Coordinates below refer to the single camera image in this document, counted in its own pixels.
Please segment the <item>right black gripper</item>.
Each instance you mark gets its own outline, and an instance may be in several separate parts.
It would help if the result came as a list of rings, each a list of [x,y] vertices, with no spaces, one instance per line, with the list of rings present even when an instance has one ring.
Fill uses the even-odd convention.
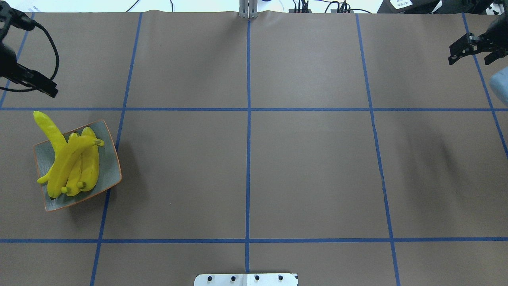
[[[491,52],[484,57],[485,65],[490,65],[496,60],[504,58],[508,49],[508,18],[507,13],[496,18],[481,34],[465,34],[449,47],[450,56],[448,64],[453,65],[465,56],[473,56],[480,52]]]

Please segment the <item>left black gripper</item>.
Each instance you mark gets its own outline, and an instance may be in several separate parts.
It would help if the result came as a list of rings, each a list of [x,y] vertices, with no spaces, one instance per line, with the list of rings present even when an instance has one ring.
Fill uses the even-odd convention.
[[[34,88],[51,98],[55,98],[58,94],[57,84],[52,79],[38,71],[23,68],[17,62],[14,50],[4,43],[0,44],[0,76],[13,83]]]

